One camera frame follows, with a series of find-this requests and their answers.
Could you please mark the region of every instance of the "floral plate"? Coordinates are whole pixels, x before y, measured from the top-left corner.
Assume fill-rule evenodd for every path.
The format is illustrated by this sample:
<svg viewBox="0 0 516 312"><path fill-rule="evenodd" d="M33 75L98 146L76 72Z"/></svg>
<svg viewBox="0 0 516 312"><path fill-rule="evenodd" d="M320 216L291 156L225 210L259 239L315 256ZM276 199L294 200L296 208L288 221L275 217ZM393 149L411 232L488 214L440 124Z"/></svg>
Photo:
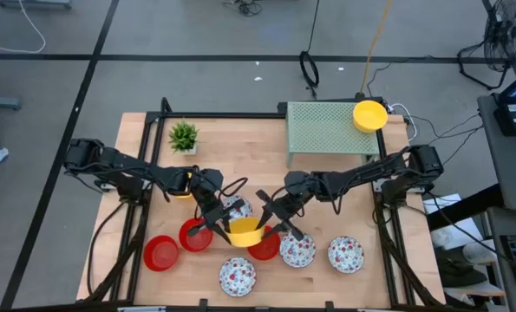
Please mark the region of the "floral plate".
<svg viewBox="0 0 516 312"><path fill-rule="evenodd" d="M339 272L356 273L363 266L363 248L352 237L337 237L330 242L327 254L330 264Z"/></svg>
<svg viewBox="0 0 516 312"><path fill-rule="evenodd" d="M231 221L231 222L234 221L234 220L238 220L240 218L249 218L249 217L251 217L251 205L250 205L250 202L246 198L243 198L242 196L234 195L234 196L231 196L229 198L223 199L223 206L225 207L225 209L227 209L230 206L232 206L232 204L234 204L239 199L244 200L244 205L242 207L237 208L237 209L233 209L233 210L231 210L231 212L229 212L229 215L231 216L231 219L229 221Z"/></svg>
<svg viewBox="0 0 516 312"><path fill-rule="evenodd" d="M219 271L221 289L229 296L241 297L251 292L256 283L256 271L248 260L233 257Z"/></svg>
<svg viewBox="0 0 516 312"><path fill-rule="evenodd" d="M288 234L281 241L280 253L286 264L293 268L304 268L310 265L316 256L316 243L308 234L301 241Z"/></svg>

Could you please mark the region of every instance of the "concrete floor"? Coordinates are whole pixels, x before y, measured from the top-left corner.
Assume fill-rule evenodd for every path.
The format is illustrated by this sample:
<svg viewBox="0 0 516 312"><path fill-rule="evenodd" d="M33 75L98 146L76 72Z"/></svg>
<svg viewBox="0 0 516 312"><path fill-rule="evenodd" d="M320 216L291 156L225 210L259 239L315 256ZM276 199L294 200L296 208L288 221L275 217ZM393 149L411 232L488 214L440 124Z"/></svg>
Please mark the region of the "concrete floor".
<svg viewBox="0 0 516 312"><path fill-rule="evenodd" d="M220 0L120 0L103 54L296 55L307 47L315 1L263 1L259 16L245 18ZM48 54L90 54L110 0L73 0L71 11L29 9L46 36ZM367 55L383 2L322 1L311 53ZM486 14L480 1L394 3L375 55L454 56L480 41ZM0 45L36 49L39 41L20 11L0 8ZM23 109L0 110L0 302L40 198L62 132L86 71L85 61L0 61L0 95L16 96ZM374 68L384 64L373 64ZM362 63L318 63L319 99L351 97ZM468 70L489 81L485 65ZM75 137L116 139L124 112L157 110L166 96L176 111L271 112L279 101L310 100L297 62L99 62ZM378 74L373 93L405 104L440 132L476 112L488 92L458 73L455 64L394 64ZM472 120L462 127L478 126ZM434 136L418 121L414 143ZM446 159L465 137L435 143ZM446 166L435 193L467 196L496 182L482 131ZM29 262L15 307L73 302L99 204L97 194L61 176Z"/></svg>

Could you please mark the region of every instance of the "red bowl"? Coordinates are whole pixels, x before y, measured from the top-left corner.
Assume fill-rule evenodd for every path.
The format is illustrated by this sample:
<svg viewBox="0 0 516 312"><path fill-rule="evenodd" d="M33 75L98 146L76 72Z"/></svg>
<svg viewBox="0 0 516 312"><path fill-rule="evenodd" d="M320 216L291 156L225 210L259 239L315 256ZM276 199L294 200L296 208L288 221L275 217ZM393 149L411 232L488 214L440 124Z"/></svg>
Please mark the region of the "red bowl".
<svg viewBox="0 0 516 312"><path fill-rule="evenodd" d="M173 266L179 257L179 248L169 236L152 238L144 248L144 263L154 271L164 271Z"/></svg>
<svg viewBox="0 0 516 312"><path fill-rule="evenodd" d="M265 233L271 231L269 225L265 226ZM274 258L278 254L278 248L281 245L281 237L278 233L263 239L259 244L248 247L250 255L257 260L266 261Z"/></svg>
<svg viewBox="0 0 516 312"><path fill-rule="evenodd" d="M188 219L179 230L179 242L180 245L191 252L202 251L209 244L212 243L213 240L213 232L207 228L199 230L198 234L193 237L188 235L188 231L195 225L200 225L204 223L204 219L196 220L194 218Z"/></svg>

